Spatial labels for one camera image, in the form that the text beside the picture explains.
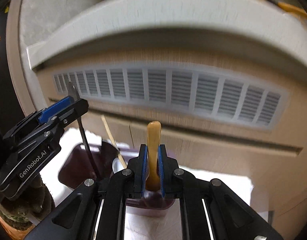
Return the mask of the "long black handled spoon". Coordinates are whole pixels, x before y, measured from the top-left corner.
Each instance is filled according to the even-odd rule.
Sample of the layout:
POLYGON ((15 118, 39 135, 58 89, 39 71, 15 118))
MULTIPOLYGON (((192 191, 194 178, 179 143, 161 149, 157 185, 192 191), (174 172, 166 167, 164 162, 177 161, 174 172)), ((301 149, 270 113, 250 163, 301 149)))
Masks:
MULTIPOLYGON (((76 87, 73 85, 72 82, 70 82, 70 81, 68 82, 67 89, 68 89, 68 95, 69 96, 72 96, 75 101, 80 100, 79 92, 76 90, 76 87)), ((78 126, 79 126, 80 134, 81 134, 81 137, 82 137, 82 142, 85 146, 85 150, 86 150, 90 165, 93 168, 93 171, 94 171, 95 176, 96 176, 96 180, 98 180, 100 178, 100 173, 99 173, 98 167, 97 167, 97 165, 96 165, 96 163, 93 159, 92 153, 90 151, 89 144, 88 144, 88 141, 87 141, 87 138, 86 138, 86 133, 85 133, 85 130, 83 128, 81 118, 77 119, 77 123, 78 123, 78 126)))

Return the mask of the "wooden chopstick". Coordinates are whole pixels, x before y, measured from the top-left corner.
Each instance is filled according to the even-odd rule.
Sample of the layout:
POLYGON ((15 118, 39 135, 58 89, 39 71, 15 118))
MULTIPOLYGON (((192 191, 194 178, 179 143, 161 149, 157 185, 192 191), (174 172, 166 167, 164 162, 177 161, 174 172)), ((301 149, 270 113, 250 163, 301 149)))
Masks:
POLYGON ((110 130, 109 125, 107 123, 106 117, 104 115, 101 115, 101 120, 102 120, 102 123, 104 124, 104 128, 105 128, 106 133, 109 137, 109 140, 111 141, 112 145, 118 150, 118 159, 119 159, 121 165, 123 166, 123 168, 127 168, 127 164, 126 164, 125 160, 123 159, 123 157, 120 153, 120 150, 117 146, 117 143, 116 143, 116 141, 115 141, 115 139, 114 139, 114 137, 111 133, 111 130, 110 130))

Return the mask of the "wooden spoon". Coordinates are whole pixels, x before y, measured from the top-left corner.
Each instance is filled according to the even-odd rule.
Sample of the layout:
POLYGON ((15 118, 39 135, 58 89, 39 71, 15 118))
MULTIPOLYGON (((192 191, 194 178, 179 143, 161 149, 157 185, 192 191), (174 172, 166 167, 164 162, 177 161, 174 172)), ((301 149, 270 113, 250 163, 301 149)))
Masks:
POLYGON ((157 172, 160 137, 161 123, 159 121, 150 122, 147 125, 148 175, 145 182, 145 189, 152 192, 160 190, 160 177, 157 172))

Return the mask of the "white textured table cloth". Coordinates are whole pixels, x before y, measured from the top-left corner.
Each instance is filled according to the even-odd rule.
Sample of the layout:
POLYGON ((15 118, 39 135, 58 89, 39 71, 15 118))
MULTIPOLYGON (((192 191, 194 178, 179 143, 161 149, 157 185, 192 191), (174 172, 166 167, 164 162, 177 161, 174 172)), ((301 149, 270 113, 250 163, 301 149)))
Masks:
MULTIPOLYGON (((60 153, 40 172, 42 181, 51 192, 56 205, 60 204, 72 192, 72 189, 59 181, 58 174, 74 146, 81 143, 82 138, 79 130, 77 128, 67 129, 60 140, 60 153)), ((212 181, 216 185, 224 183, 247 204, 251 203, 253 184, 247 176, 195 170, 185 166, 180 166, 180 169, 190 172, 198 179, 212 181)), ((179 201, 176 200, 164 215, 138 215, 135 208, 128 206, 126 208, 124 238, 182 239, 179 201)))

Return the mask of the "purple plastic utensil holder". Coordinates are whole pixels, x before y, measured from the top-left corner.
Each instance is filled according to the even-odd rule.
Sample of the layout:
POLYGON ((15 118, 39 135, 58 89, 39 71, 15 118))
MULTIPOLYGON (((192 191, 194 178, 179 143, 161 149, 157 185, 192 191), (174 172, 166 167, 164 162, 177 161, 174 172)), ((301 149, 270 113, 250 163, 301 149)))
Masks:
MULTIPOLYGON (((103 141, 101 145, 91 144, 89 148, 100 173, 99 180, 109 178, 123 169, 118 165, 118 150, 110 143, 103 141)), ((86 179, 96 180, 84 144, 74 146, 58 173, 58 179, 71 189, 76 189, 86 179)), ((148 200, 149 197, 127 199, 127 212, 140 216, 162 217, 175 202, 173 199, 159 199, 153 206, 149 206, 148 200)))

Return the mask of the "large grey vent grille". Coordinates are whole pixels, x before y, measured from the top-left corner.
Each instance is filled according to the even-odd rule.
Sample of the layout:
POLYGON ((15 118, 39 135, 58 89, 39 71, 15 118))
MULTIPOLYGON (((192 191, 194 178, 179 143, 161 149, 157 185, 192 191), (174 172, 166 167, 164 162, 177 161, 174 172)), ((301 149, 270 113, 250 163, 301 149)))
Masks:
POLYGON ((289 99, 289 92, 273 83, 196 63, 97 63, 57 70, 52 78, 60 94, 73 83, 87 99, 261 129, 272 129, 279 122, 289 99))

